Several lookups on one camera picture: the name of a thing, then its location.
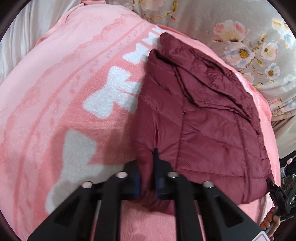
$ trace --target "finger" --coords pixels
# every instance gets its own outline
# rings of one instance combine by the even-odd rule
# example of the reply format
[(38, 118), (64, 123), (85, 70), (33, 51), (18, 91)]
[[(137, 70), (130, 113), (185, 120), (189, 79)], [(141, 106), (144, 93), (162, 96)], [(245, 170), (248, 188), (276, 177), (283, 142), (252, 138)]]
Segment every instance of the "finger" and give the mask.
[(277, 228), (281, 224), (281, 217), (274, 216), (273, 220), (274, 220), (275, 224), (274, 224), (274, 226), (272, 227), (272, 229), (267, 234), (269, 237), (272, 237), (273, 236), (273, 234), (275, 233), (275, 231), (277, 230)]
[(262, 228), (263, 230), (265, 230), (266, 229), (266, 226), (265, 226), (265, 224), (264, 224), (264, 222), (262, 222), (262, 223), (260, 223), (260, 228)]
[(265, 218), (263, 219), (263, 222), (264, 222), (265, 227), (266, 227), (266, 228), (269, 228), (269, 226), (270, 226), (270, 222), (268, 221), (268, 218), (267, 218), (267, 217), (265, 217)]
[(272, 212), (268, 212), (267, 215), (266, 215), (266, 217), (267, 217), (268, 221), (271, 222), (272, 221), (272, 218), (273, 218)]

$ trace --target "floral bedsheet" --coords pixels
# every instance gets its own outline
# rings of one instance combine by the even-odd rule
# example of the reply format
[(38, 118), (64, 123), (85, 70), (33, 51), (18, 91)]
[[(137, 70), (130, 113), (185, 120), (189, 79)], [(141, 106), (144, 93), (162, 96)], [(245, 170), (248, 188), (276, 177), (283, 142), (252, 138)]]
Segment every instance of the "floral bedsheet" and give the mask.
[(197, 39), (267, 99), (272, 121), (296, 114), (295, 37), (266, 0), (107, 0)]

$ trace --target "pink blanket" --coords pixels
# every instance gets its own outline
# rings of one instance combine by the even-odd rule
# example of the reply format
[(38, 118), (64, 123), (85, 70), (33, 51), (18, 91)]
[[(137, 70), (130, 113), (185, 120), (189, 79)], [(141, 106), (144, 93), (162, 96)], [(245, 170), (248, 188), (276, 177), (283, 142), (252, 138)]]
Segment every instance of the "pink blanket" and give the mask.
[[(131, 118), (164, 30), (124, 7), (89, 3), (64, 15), (0, 86), (0, 209), (21, 240), (83, 181), (105, 181), (134, 158)], [(266, 100), (208, 47), (166, 31), (233, 70), (253, 96), (279, 184)], [(259, 222), (271, 201), (240, 207)], [(125, 203), (122, 218), (124, 241), (175, 240), (172, 216)]]

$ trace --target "maroon puffer jacket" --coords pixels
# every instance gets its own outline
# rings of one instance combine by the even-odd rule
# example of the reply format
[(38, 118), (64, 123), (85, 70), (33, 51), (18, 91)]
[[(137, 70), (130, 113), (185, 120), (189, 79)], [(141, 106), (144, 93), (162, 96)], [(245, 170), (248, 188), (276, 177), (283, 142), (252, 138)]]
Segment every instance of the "maroon puffer jacket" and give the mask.
[(263, 197), (274, 180), (253, 99), (229, 69), (173, 36), (152, 50), (132, 129), (141, 203), (174, 213), (156, 199), (152, 151), (190, 181), (210, 180), (236, 204)]

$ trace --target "white pillow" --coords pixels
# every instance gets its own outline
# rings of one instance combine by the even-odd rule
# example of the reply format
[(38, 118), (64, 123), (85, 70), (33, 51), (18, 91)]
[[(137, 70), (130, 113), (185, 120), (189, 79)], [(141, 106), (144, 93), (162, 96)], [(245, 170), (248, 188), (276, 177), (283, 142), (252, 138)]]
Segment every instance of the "white pillow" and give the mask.
[(32, 0), (0, 42), (0, 84), (59, 18), (81, 0)]

